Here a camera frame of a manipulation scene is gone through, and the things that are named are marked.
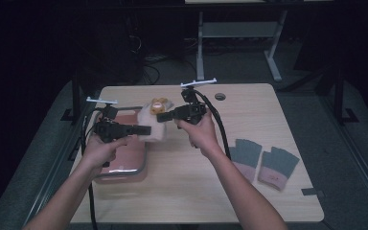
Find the person's right hand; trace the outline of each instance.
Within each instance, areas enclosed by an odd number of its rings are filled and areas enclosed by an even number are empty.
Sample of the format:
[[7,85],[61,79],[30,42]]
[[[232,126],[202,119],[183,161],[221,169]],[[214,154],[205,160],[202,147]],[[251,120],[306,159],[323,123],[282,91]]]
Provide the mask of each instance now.
[[202,154],[206,157],[209,157],[210,153],[216,152],[216,149],[221,150],[211,115],[211,111],[207,109],[207,113],[204,114],[197,125],[192,125],[183,120],[174,120],[179,127],[188,133],[191,145],[200,148]]

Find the wooden table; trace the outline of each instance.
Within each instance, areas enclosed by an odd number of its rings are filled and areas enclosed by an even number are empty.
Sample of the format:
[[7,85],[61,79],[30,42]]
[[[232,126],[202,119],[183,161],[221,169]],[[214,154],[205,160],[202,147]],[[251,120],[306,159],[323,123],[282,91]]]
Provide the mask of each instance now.
[[[301,159],[276,94],[269,84],[211,84],[198,88],[218,110],[229,146],[248,139],[270,151],[287,150]],[[142,106],[152,98],[166,97],[175,106],[184,104],[179,86],[116,86],[103,89],[101,98],[118,100],[117,107]],[[217,101],[216,93],[226,95]],[[97,222],[118,223],[224,223],[238,222],[235,212],[209,161],[193,149],[185,131],[167,123],[168,141],[149,145],[148,176],[142,182],[100,185],[94,183]],[[79,163],[81,154],[74,167]],[[279,192],[255,177],[253,185],[287,222],[317,222],[324,213],[312,188],[302,159],[285,189]],[[85,196],[72,222],[89,222]]]

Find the dark background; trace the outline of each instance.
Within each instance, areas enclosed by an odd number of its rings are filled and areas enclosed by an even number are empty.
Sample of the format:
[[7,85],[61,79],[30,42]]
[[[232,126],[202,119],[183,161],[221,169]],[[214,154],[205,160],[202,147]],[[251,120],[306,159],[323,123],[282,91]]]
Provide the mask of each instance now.
[[[334,27],[324,28],[325,21]],[[132,18],[112,11],[65,13],[56,1],[0,1],[0,196],[73,75],[88,95],[105,85],[134,84],[147,49],[179,54],[182,38],[196,37],[196,23],[191,11],[142,11]],[[368,1],[316,14],[291,11],[287,23],[283,39],[304,38],[296,68],[315,71],[330,59],[339,61],[368,105]],[[128,35],[144,39],[143,53],[129,51],[134,42]]]

